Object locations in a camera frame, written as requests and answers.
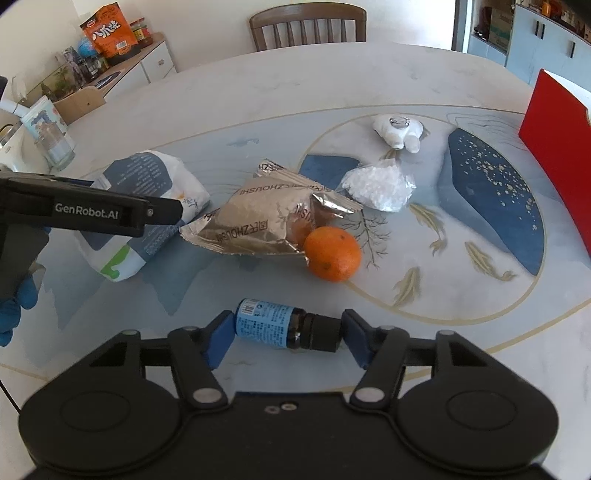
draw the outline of dining table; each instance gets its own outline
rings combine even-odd
[[[400,212],[364,208],[337,223],[363,251],[361,267],[342,283],[313,276],[301,257],[223,255],[179,235],[114,283],[90,267],[73,232],[53,229],[38,258],[46,267],[38,303],[0,349],[0,380],[22,405],[122,330],[158,338],[205,326],[244,298],[331,317],[355,309],[372,326],[416,338],[455,330],[537,387],[560,419],[544,467],[561,480],[587,479],[591,262],[518,136],[531,95],[484,58],[368,42],[217,61],[101,106],[69,126],[76,156],[59,175],[94,180],[117,159],[158,151],[181,159],[216,209],[265,158],[331,188],[348,170],[395,158],[416,188]],[[379,114],[419,120],[420,151],[392,153],[373,129]],[[214,374],[229,395],[348,395],[363,370],[345,345],[290,351],[236,338]],[[175,392],[170,369],[146,375]],[[402,393],[429,375],[407,368]],[[0,397],[0,477],[22,478],[34,465],[18,415]]]

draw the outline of black bottle cap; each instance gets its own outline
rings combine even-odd
[[[336,352],[341,338],[341,319],[313,315],[311,323],[310,350]]]

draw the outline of white wall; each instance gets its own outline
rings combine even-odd
[[[128,21],[145,17],[167,38],[179,70],[255,51],[248,19],[290,0],[119,0]],[[106,0],[73,0],[85,20]],[[368,12],[368,41],[451,48],[454,0],[350,0]]]
[[[54,55],[82,38],[72,0],[20,0],[0,17],[0,75],[33,88],[58,67]],[[7,96],[12,97],[10,83]],[[0,127],[17,118],[0,111]]]

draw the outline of black cable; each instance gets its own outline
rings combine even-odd
[[[21,414],[21,409],[18,408],[17,403],[11,397],[10,393],[8,393],[8,390],[6,389],[6,387],[4,386],[4,384],[2,383],[2,380],[0,380],[0,388],[2,389],[2,391],[4,392],[4,394],[6,395],[6,398],[10,400],[10,403],[12,403],[12,406],[18,412],[18,414]]]

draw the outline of orange snack bag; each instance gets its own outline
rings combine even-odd
[[[80,28],[111,66],[140,52],[135,34],[117,3],[99,8]]]

